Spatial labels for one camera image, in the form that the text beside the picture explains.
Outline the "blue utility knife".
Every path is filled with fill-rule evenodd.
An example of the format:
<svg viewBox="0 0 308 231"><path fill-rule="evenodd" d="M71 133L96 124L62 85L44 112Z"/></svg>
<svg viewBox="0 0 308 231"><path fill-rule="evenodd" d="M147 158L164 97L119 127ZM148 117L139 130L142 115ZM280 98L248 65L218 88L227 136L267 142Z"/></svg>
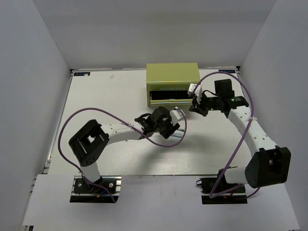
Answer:
<svg viewBox="0 0 308 231"><path fill-rule="evenodd" d="M184 136L184 133L185 133L184 129L178 129L171 136L175 138L182 138Z"/></svg>

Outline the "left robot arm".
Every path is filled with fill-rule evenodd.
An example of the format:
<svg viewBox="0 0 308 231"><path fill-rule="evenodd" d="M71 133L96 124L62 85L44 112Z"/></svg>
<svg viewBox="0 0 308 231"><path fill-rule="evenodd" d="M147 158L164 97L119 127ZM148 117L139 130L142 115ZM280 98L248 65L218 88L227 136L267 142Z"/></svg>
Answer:
<svg viewBox="0 0 308 231"><path fill-rule="evenodd" d="M168 139L184 119L178 108L168 110L162 106L152 113L143 114L125 124L102 125L97 120L88 121L70 140L69 146L85 176L85 186L97 192L102 186L97 160L107 145L129 140L141 140L158 133Z"/></svg>

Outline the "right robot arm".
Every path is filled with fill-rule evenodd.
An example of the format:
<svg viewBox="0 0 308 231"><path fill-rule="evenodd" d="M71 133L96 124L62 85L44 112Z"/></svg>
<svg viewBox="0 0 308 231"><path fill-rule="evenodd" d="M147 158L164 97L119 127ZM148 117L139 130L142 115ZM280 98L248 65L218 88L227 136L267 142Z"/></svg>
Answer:
<svg viewBox="0 0 308 231"><path fill-rule="evenodd" d="M289 172L291 153L279 147L252 115L252 107L242 96L235 96L230 79L215 81L215 96L207 97L200 85L191 84L188 95L193 98L191 112L207 116L209 111L221 111L233 123L248 146L251 160L246 167L220 170L217 185L223 192L236 184L260 188L285 183Z"/></svg>

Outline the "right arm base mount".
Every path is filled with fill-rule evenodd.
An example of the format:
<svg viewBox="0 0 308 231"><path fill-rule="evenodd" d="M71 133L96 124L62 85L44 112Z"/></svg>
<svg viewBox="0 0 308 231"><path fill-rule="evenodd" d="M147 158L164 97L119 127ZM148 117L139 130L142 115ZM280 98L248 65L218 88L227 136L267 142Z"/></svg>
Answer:
<svg viewBox="0 0 308 231"><path fill-rule="evenodd" d="M236 184L228 184L221 180L214 191L214 194L224 192L215 198L210 198L210 192L217 181L217 176L201 176L196 181L196 186L201 189L201 199L203 205L239 205L247 204L246 190L244 186L232 189Z"/></svg>

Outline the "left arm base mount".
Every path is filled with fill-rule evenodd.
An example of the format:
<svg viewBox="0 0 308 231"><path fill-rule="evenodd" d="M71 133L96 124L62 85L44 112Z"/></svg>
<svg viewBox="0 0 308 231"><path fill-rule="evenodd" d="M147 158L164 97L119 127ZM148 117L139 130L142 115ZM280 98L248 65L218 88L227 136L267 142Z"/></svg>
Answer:
<svg viewBox="0 0 308 231"><path fill-rule="evenodd" d="M103 188L88 184L81 176L75 176L71 190L71 203L95 203L112 204L116 203L121 191L120 176L102 177L95 182L105 187L110 194Z"/></svg>

